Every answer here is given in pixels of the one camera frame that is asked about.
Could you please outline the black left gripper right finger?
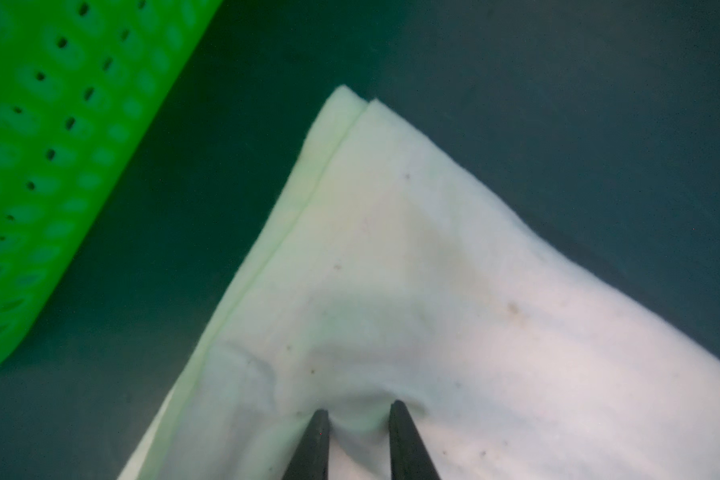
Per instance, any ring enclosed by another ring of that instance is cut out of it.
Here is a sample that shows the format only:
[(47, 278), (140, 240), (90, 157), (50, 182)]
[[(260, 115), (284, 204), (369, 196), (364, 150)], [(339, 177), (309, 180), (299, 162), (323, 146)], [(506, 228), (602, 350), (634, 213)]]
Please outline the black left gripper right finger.
[(401, 400), (390, 407), (388, 430), (392, 480), (439, 480), (413, 418)]

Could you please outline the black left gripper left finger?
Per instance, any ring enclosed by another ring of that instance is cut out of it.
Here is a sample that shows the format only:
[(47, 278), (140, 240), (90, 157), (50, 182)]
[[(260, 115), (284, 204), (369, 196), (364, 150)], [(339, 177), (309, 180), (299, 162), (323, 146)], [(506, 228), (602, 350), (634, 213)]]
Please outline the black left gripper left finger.
[(325, 409), (314, 412), (282, 480), (327, 480), (331, 424)]

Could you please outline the white printed t shirt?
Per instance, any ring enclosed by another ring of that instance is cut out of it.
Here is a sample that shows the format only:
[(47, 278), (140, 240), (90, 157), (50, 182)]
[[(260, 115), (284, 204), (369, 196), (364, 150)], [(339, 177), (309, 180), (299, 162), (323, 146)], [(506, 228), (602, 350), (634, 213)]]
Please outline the white printed t shirt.
[(337, 88), (125, 479), (276, 479), (316, 410), (390, 475), (403, 401), (444, 479), (720, 479), (720, 360)]

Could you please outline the green plastic perforated basket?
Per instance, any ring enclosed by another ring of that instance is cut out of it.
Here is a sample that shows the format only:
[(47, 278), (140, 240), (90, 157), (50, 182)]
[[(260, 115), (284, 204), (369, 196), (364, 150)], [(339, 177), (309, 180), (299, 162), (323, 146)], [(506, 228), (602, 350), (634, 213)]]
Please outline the green plastic perforated basket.
[(218, 7), (0, 1), (0, 364), (31, 329)]

